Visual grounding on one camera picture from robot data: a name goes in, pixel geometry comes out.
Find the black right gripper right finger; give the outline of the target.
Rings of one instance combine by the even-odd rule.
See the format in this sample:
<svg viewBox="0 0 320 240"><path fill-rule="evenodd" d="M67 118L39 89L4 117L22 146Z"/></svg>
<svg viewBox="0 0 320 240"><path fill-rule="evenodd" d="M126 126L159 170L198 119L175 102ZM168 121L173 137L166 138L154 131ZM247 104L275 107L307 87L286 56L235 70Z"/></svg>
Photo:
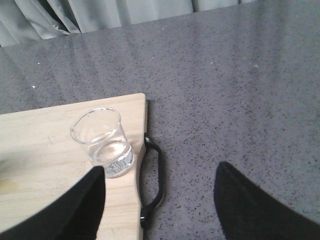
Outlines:
<svg viewBox="0 0 320 240"><path fill-rule="evenodd" d="M318 240L320 226L285 206L232 164L219 163L214 205L227 240Z"/></svg>

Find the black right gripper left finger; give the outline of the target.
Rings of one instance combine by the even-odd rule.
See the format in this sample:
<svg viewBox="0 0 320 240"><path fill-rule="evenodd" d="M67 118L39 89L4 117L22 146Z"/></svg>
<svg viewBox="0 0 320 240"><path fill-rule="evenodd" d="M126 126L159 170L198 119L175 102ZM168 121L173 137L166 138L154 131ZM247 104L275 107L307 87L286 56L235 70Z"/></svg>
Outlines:
<svg viewBox="0 0 320 240"><path fill-rule="evenodd" d="M53 203L0 234L2 240L94 240L105 207L105 172L93 167Z"/></svg>

